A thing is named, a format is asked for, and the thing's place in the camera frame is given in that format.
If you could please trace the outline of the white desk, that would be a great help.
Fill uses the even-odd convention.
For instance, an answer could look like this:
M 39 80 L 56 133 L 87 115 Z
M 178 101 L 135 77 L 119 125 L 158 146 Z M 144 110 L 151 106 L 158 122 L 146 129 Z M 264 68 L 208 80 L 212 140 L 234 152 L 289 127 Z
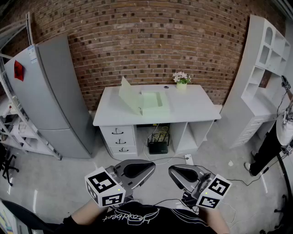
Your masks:
M 171 145 L 175 154 L 195 154 L 213 122 L 221 118 L 206 92 L 200 85 L 188 85 L 186 90 L 179 90 L 175 85 L 135 85 L 136 92 L 165 91 L 171 112 L 167 116 L 144 117 L 135 114 L 130 107 L 119 97 L 119 87 L 106 87 L 96 111 L 93 125 L 107 126 L 132 126 L 133 139 L 135 142 L 136 154 L 113 154 L 111 147 L 106 140 L 110 137 L 102 133 L 105 146 L 111 156 L 117 160 L 137 159 L 140 154 L 140 147 L 147 141 L 143 137 L 139 141 L 137 135 L 138 125 L 168 123 Z

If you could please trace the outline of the grey refrigerator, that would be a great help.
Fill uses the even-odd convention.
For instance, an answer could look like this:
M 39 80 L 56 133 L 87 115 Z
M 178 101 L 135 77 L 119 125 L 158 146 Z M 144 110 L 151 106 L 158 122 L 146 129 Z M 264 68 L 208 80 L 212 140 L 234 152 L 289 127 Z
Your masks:
M 63 157 L 89 159 L 95 127 L 81 93 L 66 35 L 35 45 L 37 62 L 27 48 L 5 63 L 8 82 L 41 136 Z M 14 62 L 24 81 L 14 78 Z

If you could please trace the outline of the brown picture board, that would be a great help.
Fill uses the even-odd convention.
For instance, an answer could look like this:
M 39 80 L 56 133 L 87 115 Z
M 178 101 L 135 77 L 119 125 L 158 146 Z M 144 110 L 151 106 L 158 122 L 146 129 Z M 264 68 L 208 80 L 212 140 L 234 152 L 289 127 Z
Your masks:
M 259 87 L 266 88 L 266 86 L 270 80 L 270 77 L 271 77 L 271 71 L 265 70 L 263 77 L 260 81 Z

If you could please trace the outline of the black router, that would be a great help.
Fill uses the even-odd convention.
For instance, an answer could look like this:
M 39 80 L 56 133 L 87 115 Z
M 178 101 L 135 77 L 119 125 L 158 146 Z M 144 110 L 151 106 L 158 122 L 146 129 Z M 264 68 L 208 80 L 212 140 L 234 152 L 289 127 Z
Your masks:
M 169 146 L 169 134 L 154 133 L 147 139 L 149 154 L 167 154 Z

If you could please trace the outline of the potted pink flower plant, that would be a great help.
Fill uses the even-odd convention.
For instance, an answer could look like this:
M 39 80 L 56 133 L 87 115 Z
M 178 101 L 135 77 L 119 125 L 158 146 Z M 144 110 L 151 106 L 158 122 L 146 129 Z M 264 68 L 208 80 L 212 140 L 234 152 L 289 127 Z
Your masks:
M 191 81 L 191 76 L 185 72 L 176 72 L 173 74 L 173 80 L 177 89 L 186 90 L 187 84 Z

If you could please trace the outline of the white blue label sticker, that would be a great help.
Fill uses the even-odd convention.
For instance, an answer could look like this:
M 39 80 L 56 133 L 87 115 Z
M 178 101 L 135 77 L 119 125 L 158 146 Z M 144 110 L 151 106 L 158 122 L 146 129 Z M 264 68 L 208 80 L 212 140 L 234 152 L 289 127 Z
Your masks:
M 35 63 L 37 62 L 37 55 L 36 55 L 36 50 L 35 50 L 35 45 L 31 45 L 27 48 L 28 50 L 28 54 L 29 54 L 29 58 L 31 63 Z

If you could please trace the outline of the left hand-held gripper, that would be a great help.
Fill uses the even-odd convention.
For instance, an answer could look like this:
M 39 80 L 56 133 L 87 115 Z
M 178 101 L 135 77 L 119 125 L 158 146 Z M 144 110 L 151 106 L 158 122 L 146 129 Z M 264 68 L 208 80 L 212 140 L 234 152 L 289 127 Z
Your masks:
M 85 176 L 86 188 L 99 207 L 120 205 L 130 200 L 133 190 L 142 186 L 155 168 L 156 164 L 147 160 L 124 160 Z

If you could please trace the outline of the white desk drawer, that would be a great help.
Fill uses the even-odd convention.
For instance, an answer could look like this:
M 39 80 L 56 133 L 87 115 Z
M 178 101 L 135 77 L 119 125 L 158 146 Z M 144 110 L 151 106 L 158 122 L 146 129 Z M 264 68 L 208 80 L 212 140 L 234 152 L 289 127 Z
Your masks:
M 113 154 L 136 154 L 136 146 L 115 146 L 110 148 Z
M 101 131 L 109 136 L 133 136 L 132 126 L 107 126 L 101 127 Z
M 113 136 L 106 140 L 110 147 L 115 146 L 135 146 L 133 137 Z

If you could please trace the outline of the black curved pole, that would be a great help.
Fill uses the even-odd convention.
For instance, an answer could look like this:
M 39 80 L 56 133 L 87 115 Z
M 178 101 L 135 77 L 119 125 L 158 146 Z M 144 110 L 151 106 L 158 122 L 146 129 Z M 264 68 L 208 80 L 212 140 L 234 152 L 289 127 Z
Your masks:
M 289 177 L 283 162 L 283 159 L 280 155 L 277 155 L 277 161 L 281 167 L 281 174 L 284 177 L 285 183 L 286 183 L 286 187 L 287 187 L 287 191 L 288 191 L 288 203 L 289 206 L 293 207 L 293 193 L 292 193 L 292 189 L 291 189 L 291 185 L 290 185 L 290 181 L 289 181 Z

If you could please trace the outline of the black office chair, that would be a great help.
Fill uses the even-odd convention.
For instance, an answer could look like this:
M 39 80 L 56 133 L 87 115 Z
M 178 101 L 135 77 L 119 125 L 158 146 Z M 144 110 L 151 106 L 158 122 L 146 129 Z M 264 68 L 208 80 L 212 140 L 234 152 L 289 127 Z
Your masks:
M 4 145 L 0 144 L 0 171 L 3 170 L 3 178 L 7 179 L 10 186 L 13 186 L 10 182 L 9 170 L 15 170 L 16 172 L 19 172 L 19 170 L 11 166 L 11 162 L 13 159 L 16 159 L 16 156 L 12 154 L 11 157 L 9 157 L 9 155 L 10 151 L 6 149 Z

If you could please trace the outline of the white bookshelf cabinet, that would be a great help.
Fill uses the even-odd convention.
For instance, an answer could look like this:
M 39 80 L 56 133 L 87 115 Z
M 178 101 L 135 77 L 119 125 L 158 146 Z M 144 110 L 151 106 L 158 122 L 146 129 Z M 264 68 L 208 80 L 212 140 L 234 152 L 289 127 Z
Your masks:
M 229 149 L 246 144 L 255 133 L 263 138 L 277 112 L 288 105 L 281 76 L 290 49 L 290 43 L 267 19 L 250 15 L 241 63 L 217 121 Z M 271 71 L 271 77 L 266 88 L 261 88 L 265 70 Z

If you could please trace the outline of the person's left forearm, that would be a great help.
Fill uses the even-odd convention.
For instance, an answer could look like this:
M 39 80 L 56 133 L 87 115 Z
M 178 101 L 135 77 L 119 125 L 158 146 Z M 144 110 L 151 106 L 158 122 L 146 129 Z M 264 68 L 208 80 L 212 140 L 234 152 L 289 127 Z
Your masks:
M 78 225 L 90 225 L 98 216 L 106 213 L 109 207 L 99 207 L 93 199 L 71 214 L 72 219 Z

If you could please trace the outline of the red paper sheet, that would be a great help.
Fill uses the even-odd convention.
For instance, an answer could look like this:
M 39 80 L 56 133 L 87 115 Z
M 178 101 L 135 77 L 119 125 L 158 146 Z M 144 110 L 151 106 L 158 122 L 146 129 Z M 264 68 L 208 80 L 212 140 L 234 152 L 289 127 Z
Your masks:
M 24 81 L 24 68 L 23 66 L 15 60 L 14 62 L 14 78 L 20 81 Z

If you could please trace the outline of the white metal shelf rack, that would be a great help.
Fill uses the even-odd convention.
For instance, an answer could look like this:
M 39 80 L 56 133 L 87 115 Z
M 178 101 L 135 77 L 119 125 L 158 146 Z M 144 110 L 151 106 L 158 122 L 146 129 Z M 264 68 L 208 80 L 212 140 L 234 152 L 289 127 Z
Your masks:
M 21 150 L 24 153 L 33 152 L 46 154 L 60 160 L 62 157 L 41 137 L 37 128 L 27 116 L 12 88 L 9 87 L 8 75 L 4 68 L 4 59 L 12 59 L 3 54 L 2 49 L 23 30 L 27 31 L 28 43 L 33 44 L 31 16 L 26 16 L 0 29 L 0 143 Z

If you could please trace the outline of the person's black shirt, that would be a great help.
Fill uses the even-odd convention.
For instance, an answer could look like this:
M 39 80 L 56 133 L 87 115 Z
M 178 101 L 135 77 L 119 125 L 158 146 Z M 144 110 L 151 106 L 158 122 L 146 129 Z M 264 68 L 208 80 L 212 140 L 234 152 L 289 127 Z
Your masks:
M 90 225 L 67 217 L 54 234 L 216 234 L 198 215 L 184 209 L 130 202 L 99 215 Z

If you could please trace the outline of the light green paper sheet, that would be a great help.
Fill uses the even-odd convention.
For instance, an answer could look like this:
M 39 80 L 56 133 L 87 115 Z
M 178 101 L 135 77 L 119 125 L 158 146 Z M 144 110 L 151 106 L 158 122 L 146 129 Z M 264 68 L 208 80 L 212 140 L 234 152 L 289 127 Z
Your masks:
M 167 116 L 171 112 L 165 91 L 141 90 L 136 92 L 125 77 L 121 80 L 119 97 L 137 115 Z

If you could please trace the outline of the person's right forearm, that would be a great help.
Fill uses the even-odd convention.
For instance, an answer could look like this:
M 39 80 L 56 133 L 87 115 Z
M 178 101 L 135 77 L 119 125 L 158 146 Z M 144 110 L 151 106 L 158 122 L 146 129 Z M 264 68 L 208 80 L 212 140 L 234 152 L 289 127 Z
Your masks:
M 230 234 L 229 227 L 226 224 L 221 212 L 218 209 L 200 207 L 199 216 L 217 234 Z

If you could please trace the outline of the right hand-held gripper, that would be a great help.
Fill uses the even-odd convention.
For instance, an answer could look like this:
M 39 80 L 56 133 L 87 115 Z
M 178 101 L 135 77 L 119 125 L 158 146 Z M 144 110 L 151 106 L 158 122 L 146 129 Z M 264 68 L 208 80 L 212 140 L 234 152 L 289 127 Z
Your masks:
M 172 165 L 168 173 L 184 191 L 182 202 L 189 208 L 217 208 L 232 186 L 219 174 L 204 172 L 195 165 Z

